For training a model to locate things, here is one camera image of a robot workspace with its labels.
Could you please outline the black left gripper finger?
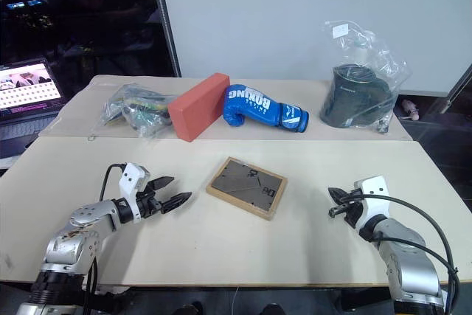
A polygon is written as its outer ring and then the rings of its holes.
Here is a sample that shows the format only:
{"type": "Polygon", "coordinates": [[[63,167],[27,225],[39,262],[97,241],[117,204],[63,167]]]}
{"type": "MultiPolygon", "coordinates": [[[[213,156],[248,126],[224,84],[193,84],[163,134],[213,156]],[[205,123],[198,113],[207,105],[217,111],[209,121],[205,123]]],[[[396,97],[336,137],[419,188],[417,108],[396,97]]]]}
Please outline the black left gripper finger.
{"type": "Polygon", "coordinates": [[[179,193],[165,202],[161,203],[161,214],[167,214],[177,208],[179,208],[182,204],[184,204],[190,197],[191,192],[179,193]]]}
{"type": "Polygon", "coordinates": [[[162,176],[157,179],[149,181],[149,188],[152,191],[160,190],[170,184],[174,178],[172,176],[162,176]]]}

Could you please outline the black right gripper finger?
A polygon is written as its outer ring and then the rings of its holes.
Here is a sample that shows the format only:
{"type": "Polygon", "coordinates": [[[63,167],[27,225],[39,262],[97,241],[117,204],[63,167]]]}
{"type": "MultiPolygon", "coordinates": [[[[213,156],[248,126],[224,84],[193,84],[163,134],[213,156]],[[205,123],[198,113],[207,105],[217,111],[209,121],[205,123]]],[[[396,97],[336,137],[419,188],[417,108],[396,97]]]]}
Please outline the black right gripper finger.
{"type": "Polygon", "coordinates": [[[338,206],[332,207],[328,210],[328,215],[331,218],[335,218],[337,215],[346,213],[350,209],[349,204],[340,204],[338,206]]]}
{"type": "Polygon", "coordinates": [[[341,188],[329,187],[328,192],[336,204],[343,204],[345,201],[351,198],[351,195],[341,188]]]}

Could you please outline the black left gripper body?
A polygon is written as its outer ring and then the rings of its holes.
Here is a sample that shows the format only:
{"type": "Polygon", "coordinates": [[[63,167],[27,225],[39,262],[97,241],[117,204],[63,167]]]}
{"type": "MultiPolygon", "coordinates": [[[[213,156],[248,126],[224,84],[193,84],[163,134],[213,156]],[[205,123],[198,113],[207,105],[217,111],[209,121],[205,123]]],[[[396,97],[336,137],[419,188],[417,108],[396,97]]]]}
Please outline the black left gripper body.
{"type": "Polygon", "coordinates": [[[145,189],[136,193],[136,204],[141,218],[149,218],[158,211],[159,202],[155,199],[156,187],[154,181],[149,181],[145,189]]]}

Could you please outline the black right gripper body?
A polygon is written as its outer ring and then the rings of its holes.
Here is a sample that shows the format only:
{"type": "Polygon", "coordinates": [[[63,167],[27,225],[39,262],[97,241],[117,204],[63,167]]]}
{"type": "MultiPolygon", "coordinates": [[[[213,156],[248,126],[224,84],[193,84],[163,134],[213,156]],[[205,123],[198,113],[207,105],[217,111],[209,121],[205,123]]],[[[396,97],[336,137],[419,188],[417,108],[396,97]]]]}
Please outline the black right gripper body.
{"type": "Polygon", "coordinates": [[[360,195],[363,192],[360,188],[353,190],[345,199],[345,203],[348,205],[348,209],[344,216],[344,220],[353,228],[356,228],[356,224],[359,218],[362,216],[364,211],[362,200],[360,199],[360,195]]]}

